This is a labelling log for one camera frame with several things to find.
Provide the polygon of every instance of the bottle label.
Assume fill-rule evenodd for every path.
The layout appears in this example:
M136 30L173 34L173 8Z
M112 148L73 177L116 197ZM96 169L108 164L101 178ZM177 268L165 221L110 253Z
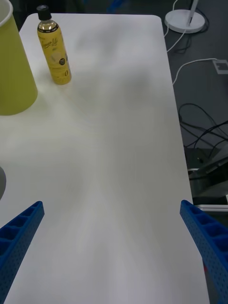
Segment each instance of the bottle label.
M59 85L68 83L71 73L60 27L38 28L38 37L54 82Z

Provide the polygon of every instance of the electrical outlet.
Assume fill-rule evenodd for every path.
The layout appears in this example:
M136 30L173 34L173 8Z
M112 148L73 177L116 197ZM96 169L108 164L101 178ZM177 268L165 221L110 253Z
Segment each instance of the electrical outlet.
M218 74L228 74L227 60L213 60L213 64Z

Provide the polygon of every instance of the yellow paper cup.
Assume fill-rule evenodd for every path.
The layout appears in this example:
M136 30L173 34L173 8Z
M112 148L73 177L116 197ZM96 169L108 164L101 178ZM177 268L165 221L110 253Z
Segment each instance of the yellow paper cup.
M37 87L13 17L9 0L0 0L0 115L29 108Z

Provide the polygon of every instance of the table surface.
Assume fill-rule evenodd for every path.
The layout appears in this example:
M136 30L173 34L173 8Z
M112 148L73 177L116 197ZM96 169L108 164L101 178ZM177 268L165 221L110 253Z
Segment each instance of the table surface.
M38 98L0 118L0 225L45 209L5 303L208 303L179 215L191 194L160 18L53 19L72 81L52 82L30 15L20 34Z

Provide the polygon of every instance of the white cable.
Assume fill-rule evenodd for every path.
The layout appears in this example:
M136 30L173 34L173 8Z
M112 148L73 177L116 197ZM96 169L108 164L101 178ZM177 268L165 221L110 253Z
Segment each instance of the white cable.
M164 35L164 38L165 38L165 36L166 36L168 33L169 33L169 24L167 23L167 31L166 31L166 33L165 33L165 35Z
M187 30L185 30L185 31L183 32L183 34L181 35L181 37L174 43L174 45L173 45L171 48L168 49L167 53L168 53L169 51L171 51L173 47L175 47L175 45L176 45L176 44L180 41L180 39L184 36L184 34L186 33L186 31L187 31Z
M183 64L181 67L179 67L179 69L178 69L178 71L177 71L177 74L176 74L176 77L175 77L175 79L174 79L174 81L173 81L172 84L173 84L173 85L175 84L175 82L177 81L178 74L179 74L180 70L181 70L184 66L189 65L189 64L194 63L194 62L198 62L198 61L207 61L207 60L218 60L218 59L217 59L217 58L206 58L206 59L197 59L197 60L193 60L193 61L190 61L190 62L186 62L186 63Z
M174 10L175 4L177 3L177 1L178 1L178 0L176 0L176 1L174 2L174 4L172 5L172 10Z
M175 0L175 1L174 1L173 5L172 5L172 10L175 9L175 4L177 3L177 1L178 1L178 0ZM167 31L166 31L164 37L165 37L168 33L169 33L169 24L167 23Z

